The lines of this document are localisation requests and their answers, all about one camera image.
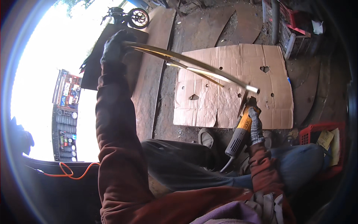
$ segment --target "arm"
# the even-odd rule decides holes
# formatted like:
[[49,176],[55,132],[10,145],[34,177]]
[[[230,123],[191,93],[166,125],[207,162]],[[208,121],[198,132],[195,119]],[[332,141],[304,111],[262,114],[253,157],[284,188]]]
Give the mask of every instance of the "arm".
[[262,135],[262,123],[253,108],[249,108],[249,116],[252,119],[251,143],[248,152],[250,156],[249,165],[253,191],[263,191],[264,194],[271,192],[280,195],[283,193],[284,184],[276,169],[276,160],[271,159],[271,152],[266,151],[265,139]]
[[101,64],[96,134],[100,148],[98,190],[103,218],[110,212],[143,206],[154,196],[149,190],[147,164],[136,135],[134,105],[124,77],[126,66],[102,60]]

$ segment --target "yellow angle grinder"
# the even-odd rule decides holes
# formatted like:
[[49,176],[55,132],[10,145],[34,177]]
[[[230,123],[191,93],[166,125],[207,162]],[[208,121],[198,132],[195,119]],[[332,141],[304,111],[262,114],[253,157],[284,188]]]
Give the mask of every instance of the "yellow angle grinder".
[[251,98],[247,98],[247,94],[248,92],[246,91],[239,108],[238,116],[241,114],[241,111],[245,106],[242,112],[242,118],[225,150],[225,154],[228,155],[230,159],[224,168],[220,170],[220,173],[226,170],[231,162],[241,153],[245,145],[250,141],[252,119],[248,115],[248,109],[253,107],[258,115],[261,113],[261,110],[256,105],[256,98],[253,96]]

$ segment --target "hand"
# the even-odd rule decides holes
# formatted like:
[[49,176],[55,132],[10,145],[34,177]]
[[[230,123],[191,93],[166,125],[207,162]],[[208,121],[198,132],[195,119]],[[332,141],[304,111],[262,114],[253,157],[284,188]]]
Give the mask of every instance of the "hand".
[[136,41],[133,33],[127,33],[126,30],[120,30],[105,43],[105,49],[101,58],[101,64],[104,62],[121,62],[126,53],[132,48],[122,45],[123,41]]
[[248,109],[248,115],[252,119],[251,124],[251,145],[255,145],[265,141],[262,134],[262,123],[258,117],[257,112],[253,107]]

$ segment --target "rusty metal plate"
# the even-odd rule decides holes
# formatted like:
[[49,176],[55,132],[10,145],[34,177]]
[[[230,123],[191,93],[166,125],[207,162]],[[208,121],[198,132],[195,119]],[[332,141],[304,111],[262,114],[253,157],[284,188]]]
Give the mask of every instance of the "rusty metal plate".
[[183,52],[215,47],[222,30],[234,12],[234,7],[226,6],[205,9],[182,18]]
[[299,127],[310,112],[316,96],[321,59],[304,57],[286,60],[286,67],[292,86],[294,127]]
[[233,44],[252,44],[259,35],[262,22],[262,9],[246,2],[235,4],[237,12],[237,27],[231,38]]

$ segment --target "orange extension cord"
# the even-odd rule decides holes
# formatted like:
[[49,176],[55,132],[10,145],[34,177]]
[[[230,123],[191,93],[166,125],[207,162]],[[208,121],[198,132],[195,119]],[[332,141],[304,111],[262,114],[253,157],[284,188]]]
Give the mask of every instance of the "orange extension cord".
[[[87,167],[86,171],[84,172],[84,174],[83,174],[82,176],[80,176],[80,177],[72,177],[72,176],[73,176],[73,171],[71,170],[71,168],[69,168],[68,165],[66,165],[66,164],[63,163],[63,162],[60,162],[59,164],[60,164],[60,168],[62,169],[62,171],[63,171],[64,174],[48,174],[48,173],[43,172],[42,170],[37,170],[37,171],[39,171],[39,172],[45,174],[46,176],[50,176],[50,177],[69,177],[69,178],[74,179],[74,180],[79,180],[79,179],[83,178],[83,177],[86,175],[87,171],[89,170],[89,168],[90,168],[93,164],[99,165],[99,163],[97,163],[97,162],[91,163],[91,164]],[[67,167],[67,168],[71,171],[71,174],[67,174],[67,173],[65,172],[65,170],[63,169],[62,165],[64,165],[65,167]]]

